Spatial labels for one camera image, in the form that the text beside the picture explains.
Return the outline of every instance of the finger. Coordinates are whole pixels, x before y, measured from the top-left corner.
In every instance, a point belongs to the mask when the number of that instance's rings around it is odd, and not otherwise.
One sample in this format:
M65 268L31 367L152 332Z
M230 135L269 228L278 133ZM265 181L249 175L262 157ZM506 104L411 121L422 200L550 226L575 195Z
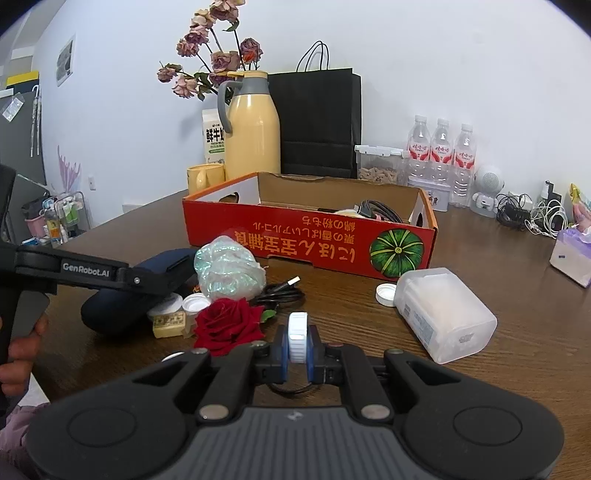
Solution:
M0 365L0 383L20 385L29 380L33 362L15 360L9 364Z
M43 313L43 314L41 314L41 316L39 317L39 320L37 320L37 323L35 324L34 332L39 336L43 336L43 335L45 335L48 327L49 327L49 318L47 317L47 315L45 315Z
M41 350L41 337L33 333L26 338L16 338L10 342L8 356L15 360L35 360Z
M22 395L23 393L25 393L25 384L20 384L20 385L3 384L2 385L2 392L7 397L18 397L19 395Z

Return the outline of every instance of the pumpkin illustration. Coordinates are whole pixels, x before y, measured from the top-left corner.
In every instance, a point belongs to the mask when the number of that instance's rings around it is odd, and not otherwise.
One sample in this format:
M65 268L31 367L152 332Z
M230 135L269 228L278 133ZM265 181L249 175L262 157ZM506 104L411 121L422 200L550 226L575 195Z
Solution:
M421 264L425 246L410 230L399 228L382 232L369 247L371 264L384 277L398 278L416 270Z

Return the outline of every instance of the wooden table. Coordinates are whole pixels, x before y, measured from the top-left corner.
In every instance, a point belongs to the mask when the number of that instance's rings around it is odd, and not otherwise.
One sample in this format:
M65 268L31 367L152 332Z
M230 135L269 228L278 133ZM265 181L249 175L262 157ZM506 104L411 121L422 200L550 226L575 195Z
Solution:
M163 250L187 247L177 193L84 234L66 249L136 264ZM440 226L431 266L450 268L492 310L498 328L477 355L453 362L462 373L531 397L560 419L566 444L553 479L587 480L591 469L591 297L548 263L554 242L514 232L469 210L437 215ZM295 275L305 309L323 340L356 343L371 355L399 348L427 356L397 315L375 301L378 280L270 260L268 279ZM191 347L182 338L156 340L146 323L130 335L106 339L80 321L92 294L60 287L48 313L51 328L35 375L52 400L112 380ZM275 327L266 327L268 338ZM300 372L296 381L302 381ZM260 387L258 404L338 404L336 387L286 400Z

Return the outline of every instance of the gray handle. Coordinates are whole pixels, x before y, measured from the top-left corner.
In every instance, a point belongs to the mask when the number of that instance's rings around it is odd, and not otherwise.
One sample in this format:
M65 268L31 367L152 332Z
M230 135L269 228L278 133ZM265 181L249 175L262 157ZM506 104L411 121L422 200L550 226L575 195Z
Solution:
M220 122L222 123L223 129L227 134L232 133L232 124L228 118L226 112L226 90L229 88L239 89L242 86L242 82L236 82L234 80L228 80L220 85L217 92L217 112L220 115Z

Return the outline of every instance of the white wall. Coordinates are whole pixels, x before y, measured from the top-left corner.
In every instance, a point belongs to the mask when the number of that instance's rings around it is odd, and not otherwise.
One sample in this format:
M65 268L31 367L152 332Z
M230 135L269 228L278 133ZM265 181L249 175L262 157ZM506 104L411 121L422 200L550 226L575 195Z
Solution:
M42 36L33 68L47 176L61 184L59 143L82 162L84 190L95 176L96 222L185 188L186 167L201 162L201 102L177 98L155 73L160 60L186 60L176 41L207 4L67 0ZM362 76L365 144L402 146L416 113L431 131L441 116L453 136L474 124L477 162L502 167L511 190L538 195L552 180L562 194L571 181L591 192L591 39L547 1L249 0L240 12L239 34L261 42L264 69L293 70L321 38L331 67ZM74 34L74 75L56 88L57 55Z

